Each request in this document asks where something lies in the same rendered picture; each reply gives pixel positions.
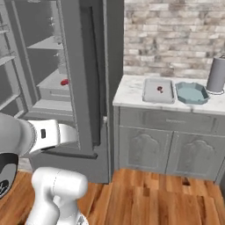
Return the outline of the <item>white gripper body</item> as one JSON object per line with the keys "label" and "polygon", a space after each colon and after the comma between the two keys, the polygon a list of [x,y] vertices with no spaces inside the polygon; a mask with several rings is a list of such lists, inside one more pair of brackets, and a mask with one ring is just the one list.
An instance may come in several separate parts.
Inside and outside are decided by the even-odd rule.
{"label": "white gripper body", "polygon": [[69,144],[77,142],[77,131],[74,127],[66,124],[59,125],[60,131],[60,144]]}

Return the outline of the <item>grey counter cabinet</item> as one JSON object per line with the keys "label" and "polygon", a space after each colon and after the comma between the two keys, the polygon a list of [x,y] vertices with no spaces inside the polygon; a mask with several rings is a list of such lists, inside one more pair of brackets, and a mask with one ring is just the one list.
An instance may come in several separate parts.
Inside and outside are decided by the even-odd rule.
{"label": "grey counter cabinet", "polygon": [[[127,127],[122,126],[120,124],[120,109],[118,110],[118,113],[115,115],[115,128],[114,128],[114,140],[115,140],[115,167],[117,169],[120,169],[120,127]],[[198,114],[207,114],[215,116],[216,119],[218,119],[219,126],[218,126],[218,134],[209,134],[209,135],[218,135],[218,136],[225,136],[225,115],[217,115],[217,114],[209,114],[209,113],[198,113]],[[172,137],[175,132],[184,132],[184,131],[174,131],[172,130]],[[184,132],[184,133],[190,133],[190,134],[206,134],[206,133],[194,133],[194,132]]]}

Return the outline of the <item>teal octagonal tupperware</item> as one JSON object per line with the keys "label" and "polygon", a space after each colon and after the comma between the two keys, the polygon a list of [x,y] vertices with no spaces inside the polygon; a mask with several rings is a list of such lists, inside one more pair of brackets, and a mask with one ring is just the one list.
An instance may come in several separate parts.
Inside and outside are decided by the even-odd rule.
{"label": "teal octagonal tupperware", "polygon": [[206,88],[199,83],[180,82],[175,84],[178,100],[187,105],[204,105],[209,96]]}

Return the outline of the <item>grey drawer front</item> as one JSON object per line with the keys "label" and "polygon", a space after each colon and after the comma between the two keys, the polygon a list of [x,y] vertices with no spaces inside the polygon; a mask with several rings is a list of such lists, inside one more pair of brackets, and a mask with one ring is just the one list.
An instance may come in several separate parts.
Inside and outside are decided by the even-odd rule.
{"label": "grey drawer front", "polygon": [[[186,123],[170,123],[166,119],[185,120]],[[190,112],[170,112],[152,109],[120,109],[120,124],[127,127],[155,128],[194,133],[218,134],[219,122],[215,116]]]}

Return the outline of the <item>grey arched cupboard door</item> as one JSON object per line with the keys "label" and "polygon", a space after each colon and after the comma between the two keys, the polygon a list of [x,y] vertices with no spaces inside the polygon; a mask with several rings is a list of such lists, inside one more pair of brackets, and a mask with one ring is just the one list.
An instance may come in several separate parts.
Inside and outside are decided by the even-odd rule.
{"label": "grey arched cupboard door", "polygon": [[165,173],[171,131],[120,127],[120,168]]}
{"label": "grey arched cupboard door", "polygon": [[175,132],[166,173],[215,181],[225,158],[225,136]]}

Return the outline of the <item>grey fridge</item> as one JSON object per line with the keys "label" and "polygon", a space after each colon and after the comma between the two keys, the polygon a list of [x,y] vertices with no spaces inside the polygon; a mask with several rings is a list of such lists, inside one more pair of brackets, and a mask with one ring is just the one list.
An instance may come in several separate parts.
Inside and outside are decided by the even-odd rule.
{"label": "grey fridge", "polygon": [[[76,129],[70,101],[45,100],[37,85],[55,70],[69,79],[63,47],[60,0],[4,0],[32,103],[22,120],[57,120]],[[47,149],[22,161],[24,170],[55,167],[83,173],[93,183],[108,183],[114,172],[113,97],[123,75],[123,0],[81,0],[91,6],[98,61],[100,143],[82,155],[77,142]]]}

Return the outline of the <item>grey fridge door with shelves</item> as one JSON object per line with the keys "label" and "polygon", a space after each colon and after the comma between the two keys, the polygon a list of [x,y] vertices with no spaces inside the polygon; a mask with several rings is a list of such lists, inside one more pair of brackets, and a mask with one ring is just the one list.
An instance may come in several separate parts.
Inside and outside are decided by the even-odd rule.
{"label": "grey fridge door with shelves", "polygon": [[24,118],[31,103],[6,2],[0,0],[0,113]]}

